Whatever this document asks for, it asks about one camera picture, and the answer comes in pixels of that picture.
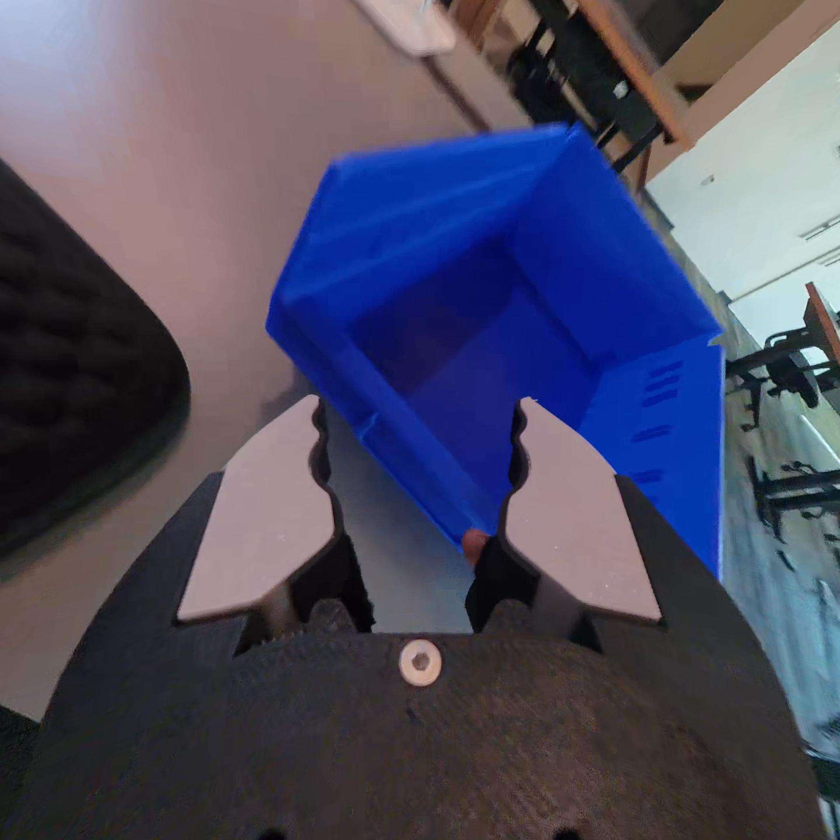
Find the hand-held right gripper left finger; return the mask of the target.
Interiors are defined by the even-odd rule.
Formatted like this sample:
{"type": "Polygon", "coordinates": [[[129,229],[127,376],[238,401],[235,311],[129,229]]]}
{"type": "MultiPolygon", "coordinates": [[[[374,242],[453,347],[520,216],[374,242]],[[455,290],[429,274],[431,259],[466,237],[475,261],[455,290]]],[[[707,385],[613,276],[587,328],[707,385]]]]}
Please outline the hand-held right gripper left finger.
{"type": "Polygon", "coordinates": [[[306,395],[227,462],[192,571],[179,623],[255,614],[267,628],[302,620],[291,583],[339,534],[326,479],[320,397],[306,395]]]}

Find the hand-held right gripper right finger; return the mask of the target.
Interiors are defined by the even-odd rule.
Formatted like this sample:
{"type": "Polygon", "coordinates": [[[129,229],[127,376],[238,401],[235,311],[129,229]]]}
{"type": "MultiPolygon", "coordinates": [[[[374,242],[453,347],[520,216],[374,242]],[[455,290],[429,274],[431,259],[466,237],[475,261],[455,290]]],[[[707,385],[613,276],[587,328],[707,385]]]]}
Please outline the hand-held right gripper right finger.
{"type": "Polygon", "coordinates": [[[537,575],[536,633],[572,635],[592,616],[658,625],[663,615],[614,468],[534,399],[521,399],[515,415],[522,473],[511,480],[497,536],[537,575]]]}

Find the blue plastic bin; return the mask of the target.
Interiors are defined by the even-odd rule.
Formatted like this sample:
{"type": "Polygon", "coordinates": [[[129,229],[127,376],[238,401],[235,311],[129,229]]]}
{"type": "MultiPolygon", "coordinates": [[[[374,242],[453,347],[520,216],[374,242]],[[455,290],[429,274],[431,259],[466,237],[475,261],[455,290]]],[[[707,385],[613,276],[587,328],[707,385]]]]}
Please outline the blue plastic bin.
{"type": "Polygon", "coordinates": [[[495,529],[531,397],[720,576],[721,327],[581,129],[333,160],[266,331],[450,542],[495,529]]]}

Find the black honeycomb seat cushion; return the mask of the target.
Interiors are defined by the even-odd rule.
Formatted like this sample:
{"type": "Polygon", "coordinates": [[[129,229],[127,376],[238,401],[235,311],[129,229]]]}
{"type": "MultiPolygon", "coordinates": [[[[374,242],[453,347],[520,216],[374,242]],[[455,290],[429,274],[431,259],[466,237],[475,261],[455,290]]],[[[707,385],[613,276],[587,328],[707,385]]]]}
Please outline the black honeycomb seat cushion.
{"type": "Polygon", "coordinates": [[[155,459],[190,403],[163,322],[3,161],[2,561],[155,459]]]}

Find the wooden top office desk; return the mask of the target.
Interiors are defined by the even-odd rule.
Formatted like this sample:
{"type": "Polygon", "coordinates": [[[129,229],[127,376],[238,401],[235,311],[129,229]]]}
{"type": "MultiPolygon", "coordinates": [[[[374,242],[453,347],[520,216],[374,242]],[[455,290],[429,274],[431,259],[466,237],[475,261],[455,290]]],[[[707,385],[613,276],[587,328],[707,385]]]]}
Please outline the wooden top office desk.
{"type": "Polygon", "coordinates": [[[682,151],[693,149],[697,138],[688,125],[689,105],[648,48],[623,6],[616,1],[578,1],[577,6],[654,111],[671,140],[682,151]]]}
{"type": "Polygon", "coordinates": [[[838,314],[827,303],[814,282],[805,284],[807,303],[803,314],[807,332],[805,347],[821,351],[828,363],[839,366],[838,314]]]}

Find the instruction sign on white stand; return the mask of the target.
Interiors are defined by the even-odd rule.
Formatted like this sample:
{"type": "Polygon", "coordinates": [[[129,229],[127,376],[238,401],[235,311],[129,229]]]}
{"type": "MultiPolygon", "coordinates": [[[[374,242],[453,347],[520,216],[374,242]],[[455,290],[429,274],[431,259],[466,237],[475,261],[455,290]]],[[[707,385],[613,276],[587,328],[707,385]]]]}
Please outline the instruction sign on white stand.
{"type": "Polygon", "coordinates": [[[434,1],[354,1],[393,47],[423,59],[446,55],[457,43],[448,11],[434,1]]]}

